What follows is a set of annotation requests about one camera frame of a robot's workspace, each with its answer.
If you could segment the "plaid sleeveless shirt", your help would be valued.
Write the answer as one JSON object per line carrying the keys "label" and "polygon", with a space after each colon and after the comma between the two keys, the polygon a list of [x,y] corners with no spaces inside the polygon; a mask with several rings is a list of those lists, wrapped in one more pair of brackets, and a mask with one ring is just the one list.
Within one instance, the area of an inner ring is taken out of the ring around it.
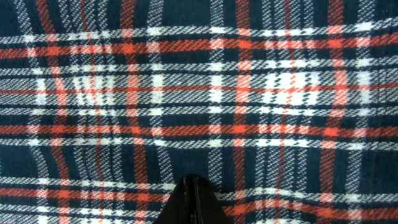
{"label": "plaid sleeveless shirt", "polygon": [[396,1],[2,1],[1,222],[397,222]]}

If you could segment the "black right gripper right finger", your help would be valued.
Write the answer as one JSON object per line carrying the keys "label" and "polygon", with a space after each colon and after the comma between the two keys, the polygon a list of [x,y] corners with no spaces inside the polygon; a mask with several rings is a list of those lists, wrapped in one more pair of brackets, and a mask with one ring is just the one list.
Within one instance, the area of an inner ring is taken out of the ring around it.
{"label": "black right gripper right finger", "polygon": [[213,186],[201,177],[193,177],[195,198],[195,224],[230,224],[222,206],[215,195]]}

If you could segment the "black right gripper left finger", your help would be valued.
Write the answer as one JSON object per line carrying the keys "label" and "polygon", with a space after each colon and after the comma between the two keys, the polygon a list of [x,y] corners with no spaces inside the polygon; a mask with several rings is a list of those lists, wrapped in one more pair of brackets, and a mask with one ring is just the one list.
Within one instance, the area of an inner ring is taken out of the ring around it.
{"label": "black right gripper left finger", "polygon": [[191,224],[194,211],[193,177],[183,176],[154,224]]}

